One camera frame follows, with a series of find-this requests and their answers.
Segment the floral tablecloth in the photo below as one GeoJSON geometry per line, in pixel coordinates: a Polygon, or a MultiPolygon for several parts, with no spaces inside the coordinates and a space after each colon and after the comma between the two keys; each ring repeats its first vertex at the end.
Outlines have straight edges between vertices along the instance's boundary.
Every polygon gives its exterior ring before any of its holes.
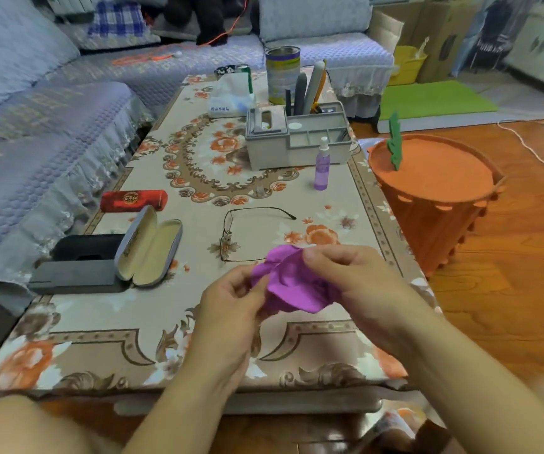
{"type": "MultiPolygon", "coordinates": [[[[259,105],[268,105],[265,73],[254,74],[253,83],[259,105]]],[[[165,189],[169,200],[159,221],[184,222],[164,281],[154,289],[119,294],[36,298],[0,348],[0,394],[105,395],[163,388],[185,356],[202,290],[237,264],[222,262],[221,253],[244,260],[261,259],[285,243],[370,245],[437,308],[356,139],[348,163],[331,166],[324,192],[312,187],[313,167],[252,171],[245,119],[206,115],[214,86],[212,77],[186,78],[115,187],[165,189]],[[298,220],[250,207],[280,207],[298,220]],[[233,241],[222,244],[230,209],[240,211],[233,213],[233,241]]],[[[321,100],[336,100],[328,83],[321,100]]],[[[135,216],[99,212],[85,233],[123,233],[135,216]]],[[[264,320],[240,390],[388,385],[405,376],[402,365],[371,344],[334,304],[315,315],[278,313],[264,320]]]]}

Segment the eyeglasses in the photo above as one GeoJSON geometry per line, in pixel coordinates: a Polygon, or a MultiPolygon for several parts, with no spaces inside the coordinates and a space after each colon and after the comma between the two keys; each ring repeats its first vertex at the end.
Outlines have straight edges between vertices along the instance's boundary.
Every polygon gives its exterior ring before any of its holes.
{"type": "Polygon", "coordinates": [[[229,210],[228,213],[226,213],[226,216],[223,219],[223,234],[222,238],[219,240],[219,258],[224,263],[249,263],[252,261],[261,261],[265,258],[258,258],[258,259],[228,259],[228,251],[230,250],[232,243],[232,231],[230,231],[230,228],[232,227],[232,222],[234,221],[234,217],[232,216],[232,213],[234,212],[240,212],[240,211],[246,211],[246,210],[261,210],[261,209],[267,209],[267,210],[278,210],[280,212],[283,212],[287,217],[289,217],[291,220],[297,220],[297,217],[291,215],[289,212],[279,209],[278,207],[249,207],[246,209],[232,209],[229,210]]]}

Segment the yellow basket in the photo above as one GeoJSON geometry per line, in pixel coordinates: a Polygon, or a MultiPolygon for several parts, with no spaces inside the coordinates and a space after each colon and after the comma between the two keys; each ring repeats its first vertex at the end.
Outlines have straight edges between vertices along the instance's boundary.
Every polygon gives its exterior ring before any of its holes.
{"type": "Polygon", "coordinates": [[[399,86],[412,84],[419,75],[427,54],[421,54],[419,59],[415,58],[418,49],[413,46],[398,46],[394,52],[394,66],[398,68],[389,80],[388,86],[399,86]]]}

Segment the radiator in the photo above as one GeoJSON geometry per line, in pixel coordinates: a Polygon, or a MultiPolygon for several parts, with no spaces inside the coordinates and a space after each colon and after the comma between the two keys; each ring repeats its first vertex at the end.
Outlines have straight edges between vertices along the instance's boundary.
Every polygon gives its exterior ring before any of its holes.
{"type": "Polygon", "coordinates": [[[84,14],[95,11],[100,0],[47,0],[55,15],[84,14]]]}

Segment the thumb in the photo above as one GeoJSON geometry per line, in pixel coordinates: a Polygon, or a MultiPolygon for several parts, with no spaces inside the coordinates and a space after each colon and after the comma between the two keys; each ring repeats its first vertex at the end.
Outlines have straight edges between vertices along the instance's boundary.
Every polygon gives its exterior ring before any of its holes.
{"type": "Polygon", "coordinates": [[[263,307],[266,302],[266,295],[268,293],[269,275],[261,277],[259,282],[242,298],[249,311],[254,314],[259,312],[259,309],[263,307]]]}
{"type": "Polygon", "coordinates": [[[329,259],[320,249],[309,247],[303,250],[303,262],[310,270],[340,290],[348,288],[349,269],[329,259]]]}

